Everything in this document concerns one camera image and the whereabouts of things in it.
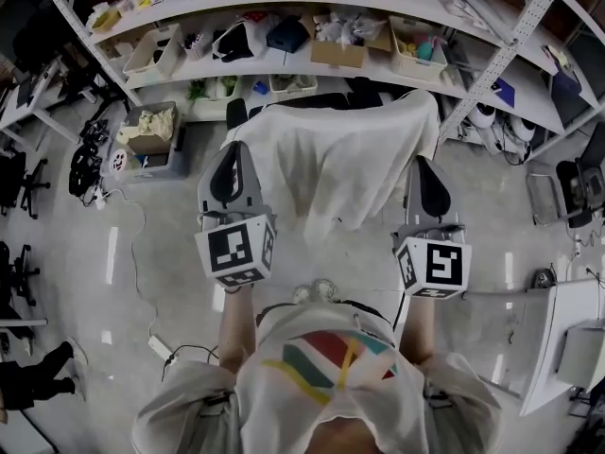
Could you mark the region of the white clothes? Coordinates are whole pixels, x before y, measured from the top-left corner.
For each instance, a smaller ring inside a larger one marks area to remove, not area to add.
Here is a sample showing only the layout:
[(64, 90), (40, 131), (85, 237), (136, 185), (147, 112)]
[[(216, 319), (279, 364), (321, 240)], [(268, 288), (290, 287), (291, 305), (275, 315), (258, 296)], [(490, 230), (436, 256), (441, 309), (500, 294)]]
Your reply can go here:
[(316, 245), (335, 226), (357, 230), (388, 199), (401, 201), (413, 159), (431, 157), (439, 134), (437, 100), (414, 90), (361, 110), (271, 105), (226, 140), (249, 147), (278, 228), (301, 228)]

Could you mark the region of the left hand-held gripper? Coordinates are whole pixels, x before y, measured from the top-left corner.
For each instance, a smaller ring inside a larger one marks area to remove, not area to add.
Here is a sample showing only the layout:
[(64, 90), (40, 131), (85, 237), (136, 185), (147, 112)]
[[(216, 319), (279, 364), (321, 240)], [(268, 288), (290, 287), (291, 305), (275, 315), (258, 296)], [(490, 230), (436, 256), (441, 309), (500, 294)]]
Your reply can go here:
[[(246, 204), (223, 206), (240, 194)], [(195, 240), (205, 275), (224, 288), (269, 279), (275, 217), (262, 204), (260, 182), (246, 143), (233, 141), (214, 156), (199, 179), (198, 203), (201, 231)]]

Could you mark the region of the white desk with metal legs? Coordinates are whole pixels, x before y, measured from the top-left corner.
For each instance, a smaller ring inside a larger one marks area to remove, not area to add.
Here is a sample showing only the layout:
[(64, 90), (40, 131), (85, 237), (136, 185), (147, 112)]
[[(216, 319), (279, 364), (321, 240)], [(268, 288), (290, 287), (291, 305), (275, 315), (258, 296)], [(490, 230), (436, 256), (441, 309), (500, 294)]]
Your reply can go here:
[(41, 138), (37, 141), (27, 139), (20, 132), (20, 122), (32, 116), (71, 143), (79, 142), (78, 133), (54, 119), (48, 111), (48, 108), (60, 103), (59, 85), (51, 85), (51, 81), (59, 73), (61, 64), (62, 60), (56, 58), (46, 66), (37, 78), (30, 97), (25, 100), (24, 104), (18, 104), (19, 91), (16, 87), (8, 92), (8, 97), (0, 107), (0, 131), (25, 151), (37, 153), (42, 142)]

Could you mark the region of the white desk with grey box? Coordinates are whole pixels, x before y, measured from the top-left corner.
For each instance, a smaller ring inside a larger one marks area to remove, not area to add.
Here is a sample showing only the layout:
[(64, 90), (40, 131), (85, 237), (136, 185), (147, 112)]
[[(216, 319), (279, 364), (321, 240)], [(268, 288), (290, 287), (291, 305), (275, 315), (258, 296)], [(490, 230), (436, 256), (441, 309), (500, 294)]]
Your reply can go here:
[(586, 321), (605, 319), (605, 284), (590, 279), (552, 288), (516, 292), (466, 292), (465, 302), (492, 313), (478, 345), (467, 358), (480, 377), (508, 395), (527, 416), (568, 393), (557, 378), (566, 332)]

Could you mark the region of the grey computer box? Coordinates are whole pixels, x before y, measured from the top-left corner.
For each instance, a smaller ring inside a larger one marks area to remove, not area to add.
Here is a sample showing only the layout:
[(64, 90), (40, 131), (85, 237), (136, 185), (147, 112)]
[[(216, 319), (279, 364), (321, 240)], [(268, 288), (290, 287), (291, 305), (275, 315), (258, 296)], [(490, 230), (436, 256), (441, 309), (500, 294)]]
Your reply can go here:
[(605, 377), (605, 319), (571, 327), (557, 372), (561, 382), (590, 392)]

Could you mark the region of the black mesh desk chair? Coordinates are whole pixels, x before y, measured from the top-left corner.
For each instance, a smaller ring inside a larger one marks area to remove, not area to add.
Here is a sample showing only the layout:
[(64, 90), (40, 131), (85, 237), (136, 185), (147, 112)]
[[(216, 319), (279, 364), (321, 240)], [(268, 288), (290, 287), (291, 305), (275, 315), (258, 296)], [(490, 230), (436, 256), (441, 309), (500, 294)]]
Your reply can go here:
[(533, 223), (564, 222), (571, 229), (589, 224), (605, 208), (605, 122), (596, 125), (583, 153), (555, 166), (536, 163), (526, 175)]

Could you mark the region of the open cardboard box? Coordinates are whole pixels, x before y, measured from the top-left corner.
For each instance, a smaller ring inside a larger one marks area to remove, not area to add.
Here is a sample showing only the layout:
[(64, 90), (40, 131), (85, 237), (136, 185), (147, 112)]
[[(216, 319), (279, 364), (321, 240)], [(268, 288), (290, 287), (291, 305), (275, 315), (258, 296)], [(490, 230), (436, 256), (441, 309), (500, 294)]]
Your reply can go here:
[(301, 23), (314, 63), (360, 69), (370, 50), (391, 50), (389, 19), (371, 13), (306, 12)]

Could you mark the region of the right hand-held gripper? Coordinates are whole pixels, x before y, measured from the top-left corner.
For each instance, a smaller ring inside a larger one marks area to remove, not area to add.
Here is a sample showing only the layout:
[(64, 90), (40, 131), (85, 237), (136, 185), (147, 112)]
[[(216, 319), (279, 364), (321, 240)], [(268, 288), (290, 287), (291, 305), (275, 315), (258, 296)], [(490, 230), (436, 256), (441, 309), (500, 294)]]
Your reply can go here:
[(434, 161), (415, 159), (409, 167), (406, 218), (449, 218), (403, 224), (391, 234), (393, 254), (408, 297), (446, 300), (467, 290), (472, 246), (459, 220), (455, 188)]

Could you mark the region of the long white power strip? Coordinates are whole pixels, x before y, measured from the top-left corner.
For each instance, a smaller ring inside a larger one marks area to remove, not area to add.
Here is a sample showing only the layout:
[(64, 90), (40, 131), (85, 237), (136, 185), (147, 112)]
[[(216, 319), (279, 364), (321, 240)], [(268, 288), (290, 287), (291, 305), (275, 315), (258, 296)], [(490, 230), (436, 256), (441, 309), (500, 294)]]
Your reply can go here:
[(151, 335), (147, 344), (163, 362), (170, 364), (173, 361), (174, 350), (158, 335)]

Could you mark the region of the black monitor on stand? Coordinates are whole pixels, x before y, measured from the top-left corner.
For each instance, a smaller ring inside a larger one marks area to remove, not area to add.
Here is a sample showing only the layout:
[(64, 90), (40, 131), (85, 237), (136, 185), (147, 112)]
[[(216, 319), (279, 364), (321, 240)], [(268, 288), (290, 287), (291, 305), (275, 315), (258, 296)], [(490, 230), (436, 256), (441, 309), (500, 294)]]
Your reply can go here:
[(120, 101), (127, 111), (130, 100), (92, 53), (79, 40), (75, 31), (56, 9), (37, 9), (17, 32), (12, 42), (16, 66), (38, 75), (54, 61), (67, 67), (60, 91), (60, 105), (73, 104), (81, 93), (90, 90), (102, 98), (101, 111)]

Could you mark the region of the person's right forearm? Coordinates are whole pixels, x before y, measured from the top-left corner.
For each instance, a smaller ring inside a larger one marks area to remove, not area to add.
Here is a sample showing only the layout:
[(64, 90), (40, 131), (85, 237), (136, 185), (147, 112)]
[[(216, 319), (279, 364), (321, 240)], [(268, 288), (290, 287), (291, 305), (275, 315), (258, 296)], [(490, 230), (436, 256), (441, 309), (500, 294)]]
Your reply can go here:
[(421, 365), (435, 351), (435, 299), (412, 297), (399, 351), (410, 363)]

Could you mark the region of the white pen holder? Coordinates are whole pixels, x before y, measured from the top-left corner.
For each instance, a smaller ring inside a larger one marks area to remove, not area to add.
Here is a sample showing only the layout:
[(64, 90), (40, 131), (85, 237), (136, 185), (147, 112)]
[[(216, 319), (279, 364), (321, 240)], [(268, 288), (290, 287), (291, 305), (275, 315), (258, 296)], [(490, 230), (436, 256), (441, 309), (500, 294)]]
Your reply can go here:
[(204, 33), (188, 33), (181, 42), (186, 57), (191, 61), (198, 61), (204, 56), (206, 45)]

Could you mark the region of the white rounded device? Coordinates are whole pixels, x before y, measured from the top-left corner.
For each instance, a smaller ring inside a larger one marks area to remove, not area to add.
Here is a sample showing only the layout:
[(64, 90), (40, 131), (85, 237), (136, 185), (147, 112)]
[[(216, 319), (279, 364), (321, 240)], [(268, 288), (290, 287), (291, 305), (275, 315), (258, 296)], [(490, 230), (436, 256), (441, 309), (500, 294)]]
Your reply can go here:
[(487, 129), (493, 125), (495, 116), (494, 107), (477, 103), (469, 112), (467, 118), (477, 129)]
[(537, 129), (537, 126), (533, 122), (525, 120), (517, 115), (510, 114), (509, 123), (510, 129), (517, 139), (527, 143), (533, 139)]

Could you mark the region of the grey plastic crate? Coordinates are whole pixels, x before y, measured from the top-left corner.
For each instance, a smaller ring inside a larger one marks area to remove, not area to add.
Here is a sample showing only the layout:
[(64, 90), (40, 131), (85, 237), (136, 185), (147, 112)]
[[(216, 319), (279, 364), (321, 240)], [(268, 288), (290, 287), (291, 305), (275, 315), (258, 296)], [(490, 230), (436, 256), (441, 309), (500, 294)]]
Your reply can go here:
[[(123, 123), (134, 125), (143, 110), (157, 113), (172, 109), (174, 113), (174, 132), (171, 148), (167, 154), (160, 155), (134, 155), (129, 147), (119, 143), (116, 135)], [(109, 144), (102, 151), (102, 165), (100, 175), (105, 178), (115, 178), (120, 183), (150, 183), (184, 178), (188, 173), (187, 159), (182, 151), (185, 136), (181, 113), (174, 101), (148, 104), (132, 108), (118, 128), (110, 135)], [(122, 148), (130, 154), (130, 167), (119, 176), (113, 176), (109, 170), (109, 160), (117, 149)]]

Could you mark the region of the small cardboard box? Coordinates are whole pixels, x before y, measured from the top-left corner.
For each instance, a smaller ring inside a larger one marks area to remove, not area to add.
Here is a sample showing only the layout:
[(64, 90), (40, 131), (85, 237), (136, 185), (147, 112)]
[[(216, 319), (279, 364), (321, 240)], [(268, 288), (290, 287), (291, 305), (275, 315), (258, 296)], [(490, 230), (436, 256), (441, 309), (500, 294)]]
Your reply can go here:
[(169, 152), (171, 142), (171, 136), (164, 140), (157, 134), (146, 134), (131, 138), (127, 146), (134, 155), (160, 155)]

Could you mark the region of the person's left forearm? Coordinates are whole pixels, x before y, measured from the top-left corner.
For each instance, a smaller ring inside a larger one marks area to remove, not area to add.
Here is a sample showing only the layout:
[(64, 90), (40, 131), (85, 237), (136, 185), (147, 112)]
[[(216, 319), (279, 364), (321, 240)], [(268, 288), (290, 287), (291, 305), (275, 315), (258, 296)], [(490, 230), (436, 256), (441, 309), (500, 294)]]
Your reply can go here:
[(226, 288), (218, 335), (218, 364), (236, 375), (256, 349), (252, 285)]

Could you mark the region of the person's white printed T-shirt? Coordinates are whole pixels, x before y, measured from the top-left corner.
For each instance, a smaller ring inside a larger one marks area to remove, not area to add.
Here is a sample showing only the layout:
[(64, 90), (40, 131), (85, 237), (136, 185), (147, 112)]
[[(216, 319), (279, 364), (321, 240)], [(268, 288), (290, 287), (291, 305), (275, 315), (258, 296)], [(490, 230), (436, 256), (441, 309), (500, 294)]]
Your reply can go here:
[(493, 454), (501, 408), (458, 354), (421, 365), (395, 338), (358, 328), (263, 339), (236, 375), (180, 359), (132, 428), (136, 454), (304, 454), (317, 429), (350, 421), (382, 454)]

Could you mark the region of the white disc with red pattern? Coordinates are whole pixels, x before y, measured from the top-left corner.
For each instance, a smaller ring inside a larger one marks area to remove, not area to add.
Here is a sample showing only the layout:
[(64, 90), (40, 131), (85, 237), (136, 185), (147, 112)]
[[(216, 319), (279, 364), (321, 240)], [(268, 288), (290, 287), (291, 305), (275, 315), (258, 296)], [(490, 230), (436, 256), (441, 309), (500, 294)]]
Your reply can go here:
[(109, 170), (113, 176), (119, 176), (130, 167), (130, 154), (119, 148), (114, 151), (109, 160)]

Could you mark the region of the white plastic storage bin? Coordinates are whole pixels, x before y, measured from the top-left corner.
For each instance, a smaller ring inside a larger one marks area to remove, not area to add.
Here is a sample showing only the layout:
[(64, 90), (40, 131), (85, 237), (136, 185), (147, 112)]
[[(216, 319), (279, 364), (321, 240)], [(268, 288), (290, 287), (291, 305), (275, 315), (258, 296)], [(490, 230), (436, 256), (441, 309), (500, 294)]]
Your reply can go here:
[(128, 81), (153, 83), (168, 79), (181, 54), (181, 26), (172, 24), (148, 31), (135, 47), (124, 75)]

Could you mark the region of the person's black trousers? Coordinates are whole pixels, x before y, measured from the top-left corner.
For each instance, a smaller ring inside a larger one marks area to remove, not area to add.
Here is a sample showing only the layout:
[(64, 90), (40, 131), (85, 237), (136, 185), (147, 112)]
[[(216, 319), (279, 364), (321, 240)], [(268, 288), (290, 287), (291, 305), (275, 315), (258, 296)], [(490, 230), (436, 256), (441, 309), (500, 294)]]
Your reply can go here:
[(268, 306), (256, 317), (256, 326), (261, 338), (286, 325), (301, 325), (304, 332), (358, 328), (383, 339), (391, 340), (391, 322), (378, 310), (353, 300), (335, 303), (310, 302), (300, 305), (278, 304)]

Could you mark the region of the green plant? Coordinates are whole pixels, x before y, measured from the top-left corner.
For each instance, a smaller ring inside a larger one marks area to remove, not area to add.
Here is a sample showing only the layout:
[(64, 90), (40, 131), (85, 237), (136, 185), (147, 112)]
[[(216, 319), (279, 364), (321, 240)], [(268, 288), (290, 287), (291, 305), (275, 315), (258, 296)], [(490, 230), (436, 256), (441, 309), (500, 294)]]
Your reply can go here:
[(187, 99), (194, 102), (200, 99), (217, 101), (230, 98), (235, 96), (238, 82), (237, 76), (195, 79), (189, 83)]

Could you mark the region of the white metal shelving unit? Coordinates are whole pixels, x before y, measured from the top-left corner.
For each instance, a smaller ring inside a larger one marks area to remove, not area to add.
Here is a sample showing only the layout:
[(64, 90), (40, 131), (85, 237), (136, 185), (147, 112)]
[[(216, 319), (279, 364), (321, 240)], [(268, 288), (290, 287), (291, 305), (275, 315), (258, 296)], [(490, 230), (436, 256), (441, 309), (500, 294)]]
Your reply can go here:
[[(108, 58), (100, 50), (100, 43), (142, 26), (197, 12), (243, 8), (261, 9), (278, 4), (290, 7), (317, 4), (319, 6), (353, 6), (420, 19), (436, 26), (452, 28), (475, 41), (483, 42), (492, 51), (492, 54), (484, 68), (480, 69), (479, 74), (482, 79), (501, 77), (509, 83), (515, 90), (514, 106), (506, 104), (503, 99), (486, 87), (471, 86), (465, 89), (442, 80), (427, 81), (408, 77), (401, 77), (400, 80), (407, 86), (425, 87), (442, 95), (450, 94), (462, 101), (475, 98), (480, 102), (491, 104), (495, 108), (524, 117), (554, 132), (555, 135), (551, 141), (553, 144), (557, 144), (590, 119), (596, 116), (605, 118), (605, 96), (595, 97), (587, 78), (581, 71), (578, 71), (576, 75), (582, 86), (580, 96), (586, 102), (587, 108), (569, 125), (564, 126), (555, 115), (555, 106), (549, 94), (539, 89), (536, 79), (532, 75), (524, 73), (520, 67), (519, 61), (526, 60), (549, 74), (555, 72), (555, 63), (548, 58), (544, 48), (555, 43), (556, 40), (548, 32), (540, 30), (538, 27), (548, 6), (552, 3), (551, 0), (531, 0), (520, 14), (514, 13), (510, 6), (504, 5), (498, 0), (485, 0), (491, 8), (491, 13), (510, 33), (509, 42), (500, 39), (493, 31), (479, 29), (461, 17), (448, 12), (439, 0), (164, 0), (148, 9), (129, 12), (110, 31), (101, 34), (88, 31), (67, 0), (52, 1), (65, 21), (76, 32), (80, 42), (97, 59), (128, 99), (135, 104), (141, 102), (136, 93), (140, 88), (163, 85), (177, 80), (199, 79), (209, 74), (210, 68), (202, 64), (180, 63), (169, 77), (156, 76), (148, 79), (138, 73), (133, 78), (122, 79), (114, 72)], [(578, 13), (586, 24), (594, 23), (594, 20), (574, 0), (563, 1)]]

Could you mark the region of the white perforated basket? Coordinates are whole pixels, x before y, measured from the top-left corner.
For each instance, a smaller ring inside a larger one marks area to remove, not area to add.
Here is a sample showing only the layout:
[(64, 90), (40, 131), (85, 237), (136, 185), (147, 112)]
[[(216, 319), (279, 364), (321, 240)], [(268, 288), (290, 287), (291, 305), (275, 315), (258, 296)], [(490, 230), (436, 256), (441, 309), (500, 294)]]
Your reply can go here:
[(269, 89), (274, 102), (314, 96), (318, 81), (311, 75), (270, 75)]

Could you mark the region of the white bin with coloured toys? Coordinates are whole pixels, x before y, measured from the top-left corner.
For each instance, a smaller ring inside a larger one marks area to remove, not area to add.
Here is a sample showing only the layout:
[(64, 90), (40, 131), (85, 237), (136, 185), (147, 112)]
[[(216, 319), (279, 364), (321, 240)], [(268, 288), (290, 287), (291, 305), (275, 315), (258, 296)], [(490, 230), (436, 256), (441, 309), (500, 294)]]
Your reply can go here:
[(447, 67), (445, 40), (428, 24), (391, 15), (391, 70), (400, 76), (438, 81)]

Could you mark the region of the blue notebook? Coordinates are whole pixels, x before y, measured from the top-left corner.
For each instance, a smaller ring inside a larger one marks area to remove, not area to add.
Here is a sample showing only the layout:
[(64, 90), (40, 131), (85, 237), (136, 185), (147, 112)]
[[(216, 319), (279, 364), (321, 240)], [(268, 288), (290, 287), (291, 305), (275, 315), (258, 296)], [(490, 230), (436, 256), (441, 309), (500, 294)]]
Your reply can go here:
[(491, 85), (492, 92), (498, 96), (504, 103), (510, 107), (514, 107), (515, 104), (515, 90), (514, 88), (504, 81), (502, 78), (498, 78)]

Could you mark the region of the white plastic bag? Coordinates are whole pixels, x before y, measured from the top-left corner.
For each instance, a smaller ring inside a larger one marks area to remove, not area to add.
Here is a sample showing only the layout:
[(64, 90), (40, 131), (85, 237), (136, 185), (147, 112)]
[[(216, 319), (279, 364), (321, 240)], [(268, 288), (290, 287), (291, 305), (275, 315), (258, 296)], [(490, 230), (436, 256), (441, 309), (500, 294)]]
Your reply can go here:
[(224, 63), (258, 59), (267, 49), (267, 34), (272, 25), (269, 13), (248, 11), (212, 43), (214, 58)]

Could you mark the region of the black swivel chair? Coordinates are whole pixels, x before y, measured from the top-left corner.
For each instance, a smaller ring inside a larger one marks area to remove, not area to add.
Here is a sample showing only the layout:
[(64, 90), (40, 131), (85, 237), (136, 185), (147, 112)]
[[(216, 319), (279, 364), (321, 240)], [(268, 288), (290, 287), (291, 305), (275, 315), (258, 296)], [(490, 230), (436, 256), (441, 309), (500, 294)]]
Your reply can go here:
[(29, 306), (36, 306), (37, 301), (32, 296), (28, 280), (39, 275), (40, 269), (28, 268), (27, 259), (31, 246), (25, 244), (21, 254), (13, 262), (10, 261), (10, 251), (4, 241), (0, 241), (0, 304), (9, 304), (13, 293), (23, 298)]
[(26, 170), (26, 153), (12, 148), (9, 155), (0, 154), (0, 215), (6, 216), (10, 208), (17, 206), (17, 199), (23, 193), (20, 207), (27, 211), (32, 219), (38, 215), (32, 211), (33, 192), (39, 188), (49, 189), (50, 182), (38, 182), (37, 177), (43, 167), (48, 164), (46, 158), (42, 158), (35, 168), (28, 172)]

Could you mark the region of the black office chair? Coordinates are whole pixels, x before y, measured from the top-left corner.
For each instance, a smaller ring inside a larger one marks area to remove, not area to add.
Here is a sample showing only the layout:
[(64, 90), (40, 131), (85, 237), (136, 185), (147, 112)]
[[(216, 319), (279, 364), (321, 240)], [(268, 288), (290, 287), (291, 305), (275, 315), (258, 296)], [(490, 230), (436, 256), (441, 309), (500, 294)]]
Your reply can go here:
[[(279, 105), (295, 109), (360, 110), (383, 106), (382, 95), (389, 97), (387, 102), (392, 102), (401, 98), (405, 93), (403, 85), (368, 78), (337, 79), (337, 83), (340, 82), (346, 86), (344, 92), (326, 92), (298, 97), (279, 102)], [(226, 109), (227, 130), (237, 128), (270, 106), (273, 106), (273, 103), (252, 107), (244, 98), (231, 101)]]

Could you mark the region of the dark blue box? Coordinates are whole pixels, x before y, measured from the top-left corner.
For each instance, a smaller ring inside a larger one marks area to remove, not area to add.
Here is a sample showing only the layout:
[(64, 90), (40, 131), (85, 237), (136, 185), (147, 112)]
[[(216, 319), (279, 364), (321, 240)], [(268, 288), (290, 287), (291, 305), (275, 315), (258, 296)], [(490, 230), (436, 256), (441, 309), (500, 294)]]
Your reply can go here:
[(296, 53), (309, 39), (309, 33), (301, 18), (288, 15), (266, 36), (269, 48), (284, 51), (289, 54)]

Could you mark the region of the dark navy bag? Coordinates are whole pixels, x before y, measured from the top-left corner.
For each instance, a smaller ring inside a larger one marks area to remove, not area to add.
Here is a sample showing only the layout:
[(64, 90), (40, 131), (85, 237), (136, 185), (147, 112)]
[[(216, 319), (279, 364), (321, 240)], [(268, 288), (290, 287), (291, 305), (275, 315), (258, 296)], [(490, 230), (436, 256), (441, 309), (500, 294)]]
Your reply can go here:
[(582, 91), (575, 71), (569, 65), (555, 61), (557, 73), (552, 77), (551, 97), (559, 111), (570, 113)]

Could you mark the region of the person's white right shoe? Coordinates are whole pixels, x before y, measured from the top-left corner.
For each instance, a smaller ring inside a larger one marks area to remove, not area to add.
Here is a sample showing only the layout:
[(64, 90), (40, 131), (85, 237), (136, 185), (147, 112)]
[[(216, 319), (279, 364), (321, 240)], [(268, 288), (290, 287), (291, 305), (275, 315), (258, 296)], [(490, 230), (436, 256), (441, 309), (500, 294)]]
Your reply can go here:
[(318, 279), (315, 281), (313, 288), (318, 300), (324, 303), (339, 302), (338, 289), (331, 281)]

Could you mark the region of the cardboard box with cloth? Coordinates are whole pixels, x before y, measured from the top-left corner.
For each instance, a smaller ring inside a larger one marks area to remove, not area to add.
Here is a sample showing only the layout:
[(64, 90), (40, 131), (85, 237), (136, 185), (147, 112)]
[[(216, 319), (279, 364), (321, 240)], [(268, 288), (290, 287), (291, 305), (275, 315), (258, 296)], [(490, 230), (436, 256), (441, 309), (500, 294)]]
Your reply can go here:
[(143, 110), (134, 125), (123, 123), (116, 135), (116, 140), (126, 145), (137, 137), (157, 137), (168, 142), (174, 132), (174, 111), (167, 109), (157, 113)]

